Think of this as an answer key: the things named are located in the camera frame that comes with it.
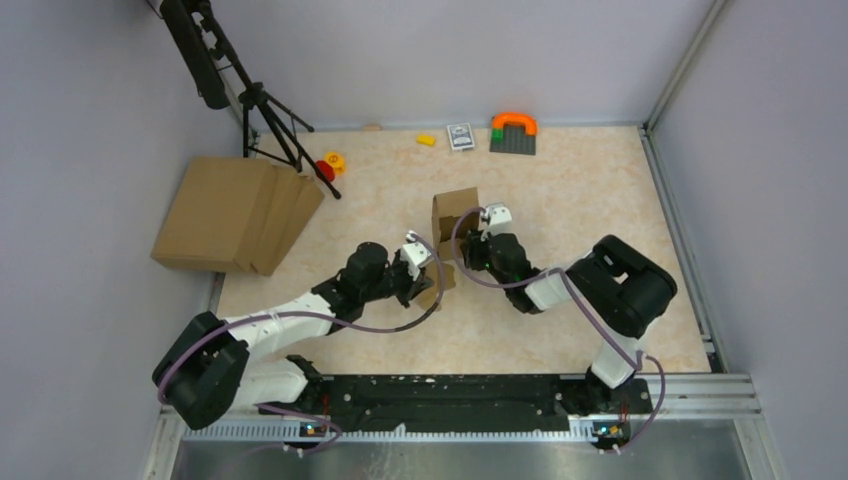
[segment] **purple wall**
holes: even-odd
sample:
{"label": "purple wall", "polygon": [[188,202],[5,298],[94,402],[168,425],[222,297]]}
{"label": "purple wall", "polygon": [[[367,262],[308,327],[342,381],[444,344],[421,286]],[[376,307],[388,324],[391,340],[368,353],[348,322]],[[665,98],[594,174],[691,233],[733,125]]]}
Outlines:
{"label": "purple wall", "polygon": [[848,3],[734,2],[658,131],[725,355],[792,478],[845,478]]}
{"label": "purple wall", "polygon": [[238,128],[143,0],[4,1],[0,44],[0,478],[135,478],[150,372],[210,287],[150,248]]}
{"label": "purple wall", "polygon": [[214,3],[255,80],[319,128],[644,120],[710,0]]}

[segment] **yellow block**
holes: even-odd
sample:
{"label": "yellow block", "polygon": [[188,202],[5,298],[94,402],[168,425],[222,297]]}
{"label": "yellow block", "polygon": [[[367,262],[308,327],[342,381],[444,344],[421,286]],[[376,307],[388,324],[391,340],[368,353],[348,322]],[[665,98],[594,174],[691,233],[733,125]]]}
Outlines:
{"label": "yellow block", "polygon": [[432,147],[436,144],[436,137],[430,135],[418,135],[418,143]]}
{"label": "yellow block", "polygon": [[347,171],[347,168],[345,168],[344,157],[336,152],[327,152],[324,155],[324,161],[333,167],[333,172],[335,172],[336,175],[341,175]]}

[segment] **cardboard box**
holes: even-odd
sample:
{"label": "cardboard box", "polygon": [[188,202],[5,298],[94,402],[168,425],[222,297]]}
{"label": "cardboard box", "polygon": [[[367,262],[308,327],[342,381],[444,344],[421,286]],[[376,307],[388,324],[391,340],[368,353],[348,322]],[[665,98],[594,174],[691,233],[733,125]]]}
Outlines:
{"label": "cardboard box", "polygon": [[[459,217],[462,216],[469,208],[480,205],[477,199],[477,188],[466,188],[465,190],[456,190],[453,192],[440,193],[433,197],[433,242],[436,243],[436,249],[439,253],[439,258],[442,261],[454,260],[453,251],[451,250],[450,236],[454,225],[456,225]],[[468,231],[472,228],[478,228],[480,224],[480,214],[474,213],[462,222],[457,232],[457,243],[461,247],[465,242],[465,237]]]}
{"label": "cardboard box", "polygon": [[251,261],[253,270],[265,276],[274,273],[324,200],[311,178],[299,176],[290,167],[273,169],[274,195]]}
{"label": "cardboard box", "polygon": [[[453,265],[449,263],[443,263],[442,266],[445,269],[445,292],[456,287],[456,278],[454,278],[454,268]],[[417,297],[415,297],[415,303],[418,304],[419,307],[427,310],[433,305],[433,302],[436,301],[436,296],[439,293],[439,268],[435,263],[431,263],[427,266],[426,277],[430,280],[433,280],[433,286],[419,293]],[[445,296],[442,296],[442,302],[445,301]],[[442,309],[442,306],[439,305],[436,307],[436,311]]]}
{"label": "cardboard box", "polygon": [[250,270],[274,193],[268,160],[192,160],[151,256],[171,268]]}

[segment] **black mounting plate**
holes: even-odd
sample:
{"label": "black mounting plate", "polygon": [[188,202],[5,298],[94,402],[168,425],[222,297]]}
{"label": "black mounting plate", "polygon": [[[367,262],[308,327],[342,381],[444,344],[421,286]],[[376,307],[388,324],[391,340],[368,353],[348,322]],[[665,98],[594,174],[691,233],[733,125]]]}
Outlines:
{"label": "black mounting plate", "polygon": [[[344,431],[386,432],[404,424],[407,432],[549,432],[567,431],[568,414],[581,413],[571,405],[580,403],[586,380],[556,374],[335,375],[310,386],[312,400],[276,405],[313,415],[326,409]],[[618,414],[621,402],[631,414],[650,413],[650,396],[643,399],[643,393],[647,382],[633,379],[592,413]]]}

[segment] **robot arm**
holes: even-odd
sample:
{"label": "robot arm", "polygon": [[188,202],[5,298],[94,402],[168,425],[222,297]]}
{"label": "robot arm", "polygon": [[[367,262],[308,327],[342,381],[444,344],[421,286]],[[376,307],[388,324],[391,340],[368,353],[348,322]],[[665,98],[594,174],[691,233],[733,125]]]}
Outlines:
{"label": "robot arm", "polygon": [[[560,271],[598,312],[607,333],[631,358],[652,322],[665,312],[677,294],[671,275],[618,237],[607,235],[572,265],[545,271],[534,268],[515,234],[512,215],[502,203],[489,205],[481,215],[483,230],[469,232],[463,251],[465,266],[486,270],[501,285],[539,277],[529,284],[505,288],[510,302],[522,313],[540,313],[571,300]],[[589,374],[614,389],[633,375],[633,368],[604,343]]]}
{"label": "robot arm", "polygon": [[424,272],[432,256],[414,241],[412,233],[391,263],[382,245],[363,243],[345,268],[288,303],[239,317],[219,319],[212,312],[197,315],[154,370],[153,382],[158,386],[176,359],[210,332],[254,318],[255,323],[225,332],[192,355],[168,383],[166,397],[192,429],[208,426],[230,408],[266,401],[294,402],[308,383],[304,371],[289,360],[273,366],[256,363],[300,340],[329,335],[343,327],[320,318],[279,315],[310,312],[354,322],[362,316],[366,303],[392,296],[408,307],[432,285]]}

